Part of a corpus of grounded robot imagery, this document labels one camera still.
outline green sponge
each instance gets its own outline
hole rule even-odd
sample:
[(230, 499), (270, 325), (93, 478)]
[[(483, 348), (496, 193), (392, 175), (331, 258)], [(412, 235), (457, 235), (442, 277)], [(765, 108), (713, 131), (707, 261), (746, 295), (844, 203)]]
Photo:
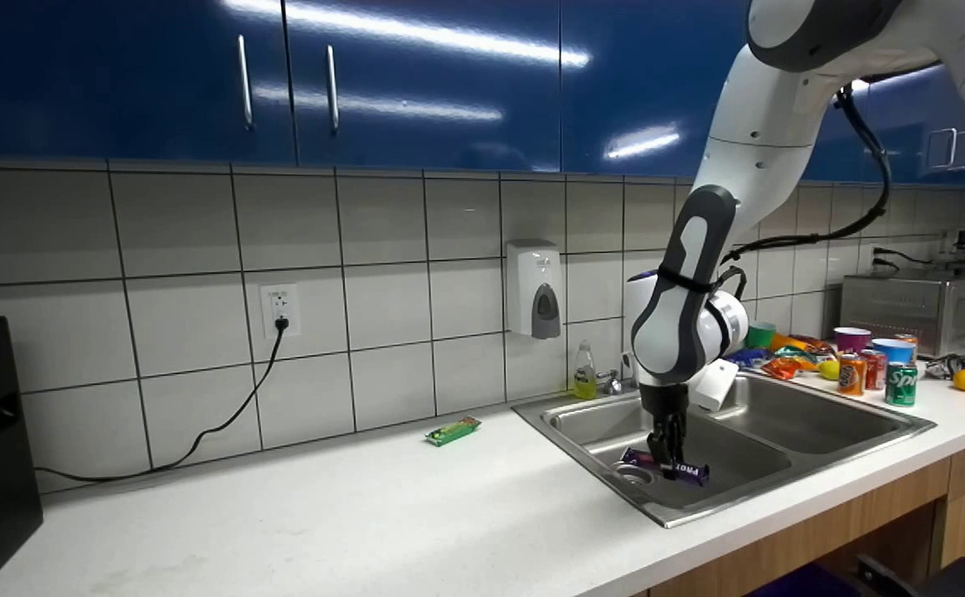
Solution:
[(482, 429), (479, 418), (457, 418), (457, 420), (447, 420), (447, 423), (442, 423), (442, 429), (427, 431), (427, 434), (425, 434), (425, 443), (442, 448), (442, 443), (450, 443), (450, 442), (457, 442), (457, 437), (475, 434), (479, 429)]

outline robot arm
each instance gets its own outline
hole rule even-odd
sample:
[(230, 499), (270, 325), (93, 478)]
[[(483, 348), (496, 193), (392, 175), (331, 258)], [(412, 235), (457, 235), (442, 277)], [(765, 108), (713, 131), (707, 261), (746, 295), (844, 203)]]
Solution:
[(752, 0), (750, 46), (723, 83), (704, 167), (653, 295), (633, 321), (650, 453), (683, 467), (686, 382), (741, 346), (746, 313), (713, 293), (720, 258), (788, 198), (838, 85), (947, 60), (965, 96), (965, 0)]

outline electrical outlet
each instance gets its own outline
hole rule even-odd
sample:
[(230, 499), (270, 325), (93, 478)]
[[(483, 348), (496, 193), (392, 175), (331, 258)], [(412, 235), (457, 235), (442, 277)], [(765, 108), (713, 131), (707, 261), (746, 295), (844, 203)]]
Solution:
[(289, 317), (289, 327), (282, 337), (299, 337), (301, 336), (301, 306), (294, 286), (267, 286), (260, 289), (263, 298), (263, 321), (267, 336), (280, 337), (280, 317)]

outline sink basin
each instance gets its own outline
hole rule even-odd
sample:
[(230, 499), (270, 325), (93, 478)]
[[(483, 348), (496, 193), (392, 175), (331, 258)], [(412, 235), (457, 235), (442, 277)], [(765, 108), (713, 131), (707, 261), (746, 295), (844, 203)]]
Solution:
[(901, 412), (750, 379), (750, 409), (743, 415), (686, 415), (683, 453), (690, 463), (711, 463), (711, 485), (698, 486), (659, 474), (625, 474), (616, 467), (628, 448), (648, 448), (650, 415), (638, 394), (531, 404), (517, 409), (517, 415), (625, 499), (668, 528), (932, 429), (932, 420)]

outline countertop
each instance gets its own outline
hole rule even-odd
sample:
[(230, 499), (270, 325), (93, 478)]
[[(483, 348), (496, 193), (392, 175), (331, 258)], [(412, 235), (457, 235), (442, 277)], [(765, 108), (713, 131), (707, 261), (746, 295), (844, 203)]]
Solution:
[(638, 592), (965, 448), (949, 382), (913, 415), (940, 429), (675, 531), (513, 412), (203, 463), (51, 496), (0, 597)]

